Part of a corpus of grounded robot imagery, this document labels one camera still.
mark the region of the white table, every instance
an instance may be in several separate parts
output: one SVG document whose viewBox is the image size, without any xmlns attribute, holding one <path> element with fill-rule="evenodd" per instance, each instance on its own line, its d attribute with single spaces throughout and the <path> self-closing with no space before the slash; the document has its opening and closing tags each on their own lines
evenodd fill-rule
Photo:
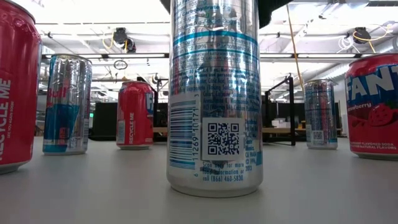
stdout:
<svg viewBox="0 0 398 224">
<path fill-rule="evenodd" d="M 0 223 L 398 223 L 398 162 L 337 151 L 264 145 L 264 182 L 227 199 L 175 192 L 165 177 L 166 146 L 120 151 L 89 142 L 86 155 L 34 158 L 0 175 Z"/>
</svg>

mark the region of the soda can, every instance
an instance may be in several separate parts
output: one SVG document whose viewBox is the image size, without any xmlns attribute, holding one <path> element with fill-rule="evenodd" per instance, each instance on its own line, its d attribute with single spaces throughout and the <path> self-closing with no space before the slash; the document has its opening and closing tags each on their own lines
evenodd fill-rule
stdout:
<svg viewBox="0 0 398 224">
<path fill-rule="evenodd" d="M 167 179 L 201 197 L 262 182 L 255 0 L 172 1 Z"/>
<path fill-rule="evenodd" d="M 32 158 L 42 41 L 35 19 L 0 1 L 0 174 Z"/>
<path fill-rule="evenodd" d="M 345 77 L 349 144 L 368 159 L 398 159 L 398 54 L 350 64 Z"/>
<path fill-rule="evenodd" d="M 44 154 L 83 154 L 87 151 L 91 76 L 91 61 L 77 55 L 52 56 Z"/>
<path fill-rule="evenodd" d="M 304 84 L 305 130 L 309 149 L 337 149 L 335 93 L 331 80 Z"/>
<path fill-rule="evenodd" d="M 154 137 L 154 92 L 145 82 L 124 82 L 119 91 L 116 145 L 147 149 Z"/>
</svg>

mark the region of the qr code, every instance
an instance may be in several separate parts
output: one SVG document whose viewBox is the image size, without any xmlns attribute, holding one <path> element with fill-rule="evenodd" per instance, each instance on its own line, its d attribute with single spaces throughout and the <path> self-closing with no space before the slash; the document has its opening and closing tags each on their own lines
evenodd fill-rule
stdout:
<svg viewBox="0 0 398 224">
<path fill-rule="evenodd" d="M 312 131 L 312 143 L 323 144 L 323 131 Z"/>
<path fill-rule="evenodd" d="M 203 118 L 204 160 L 235 160 L 244 157 L 244 120 Z"/>
<path fill-rule="evenodd" d="M 209 123 L 208 154 L 239 154 L 239 124 Z"/>
</svg>

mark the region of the red can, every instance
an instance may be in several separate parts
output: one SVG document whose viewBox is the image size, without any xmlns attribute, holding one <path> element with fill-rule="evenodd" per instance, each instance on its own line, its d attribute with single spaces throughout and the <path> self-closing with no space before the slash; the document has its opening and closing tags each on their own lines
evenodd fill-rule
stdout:
<svg viewBox="0 0 398 224">
<path fill-rule="evenodd" d="M 351 151 L 359 157 L 398 159 L 398 54 L 351 63 L 346 94 Z"/>
<path fill-rule="evenodd" d="M 42 41 L 35 20 L 0 1 L 0 173 L 32 158 Z"/>
<path fill-rule="evenodd" d="M 116 144 L 145 149 L 153 144 L 154 92 L 145 82 L 124 82 L 119 90 Z"/>
</svg>

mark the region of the silver can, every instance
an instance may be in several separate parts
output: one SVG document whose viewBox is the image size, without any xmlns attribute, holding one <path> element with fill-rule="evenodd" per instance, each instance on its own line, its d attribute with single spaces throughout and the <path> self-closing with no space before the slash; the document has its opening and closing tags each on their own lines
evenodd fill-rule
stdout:
<svg viewBox="0 0 398 224">
<path fill-rule="evenodd" d="M 52 56 L 44 154 L 83 154 L 87 151 L 91 76 L 89 60 L 77 55 Z"/>
<path fill-rule="evenodd" d="M 255 0 L 172 1 L 167 179 L 236 197 L 262 182 Z"/>
<path fill-rule="evenodd" d="M 305 129 L 309 149 L 337 149 L 333 82 L 313 80 L 304 84 Z"/>
</svg>

